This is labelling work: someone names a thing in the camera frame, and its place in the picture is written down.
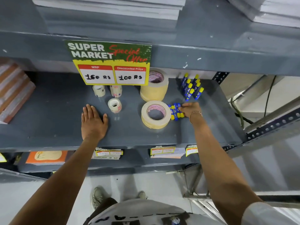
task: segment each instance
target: clear tape roll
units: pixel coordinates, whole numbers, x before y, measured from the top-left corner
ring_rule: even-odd
[[[122,85],[111,85],[110,93],[113,97],[119,98],[122,95]]]
[[[119,113],[122,110],[122,104],[119,99],[110,99],[107,104],[109,109],[115,114]]]
[[[93,85],[93,91],[96,96],[102,97],[105,95],[105,86],[104,85]]]
[[[169,85],[167,74],[156,68],[150,68],[149,82],[147,86],[141,86],[140,95],[146,102],[151,100],[162,101]]]
[[[163,113],[163,119],[161,120],[154,120],[151,117],[149,117],[149,112],[153,109],[159,110]],[[161,129],[165,127],[170,119],[171,119],[171,111],[167,104],[161,101],[153,100],[149,101],[144,104],[142,107],[142,122],[145,126],[151,129]]]

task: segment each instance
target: shirt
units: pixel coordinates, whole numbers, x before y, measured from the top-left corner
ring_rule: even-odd
[[[187,213],[176,206],[153,200],[133,199],[107,208],[90,225],[221,225],[210,217]],[[251,204],[244,212],[242,225],[297,225],[263,202]]]

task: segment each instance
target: floor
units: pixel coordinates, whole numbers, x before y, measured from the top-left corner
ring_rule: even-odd
[[[0,221],[8,224],[24,203],[32,196],[43,182],[6,183],[0,185],[1,202],[9,202],[0,206]],[[90,194],[93,188],[101,185],[107,196],[116,201],[136,198],[139,191],[145,191],[148,199],[175,205],[187,212],[205,214],[195,204],[182,198],[187,192],[184,172],[166,173],[151,172],[133,175],[112,175],[85,178],[71,212],[68,225],[82,225],[93,212]]]

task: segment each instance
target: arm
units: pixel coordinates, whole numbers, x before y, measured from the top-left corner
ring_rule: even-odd
[[[27,201],[10,225],[67,224],[98,142],[105,136],[107,115],[87,104],[81,114],[83,142],[77,151]]]
[[[201,166],[212,201],[229,225],[241,224],[246,208],[262,200],[251,190],[235,162],[221,148],[200,113],[199,103],[180,107],[195,130]]]

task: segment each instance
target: shirt sleeve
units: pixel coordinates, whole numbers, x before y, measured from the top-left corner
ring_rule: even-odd
[[[246,208],[241,225],[297,225],[270,205],[256,202]]]

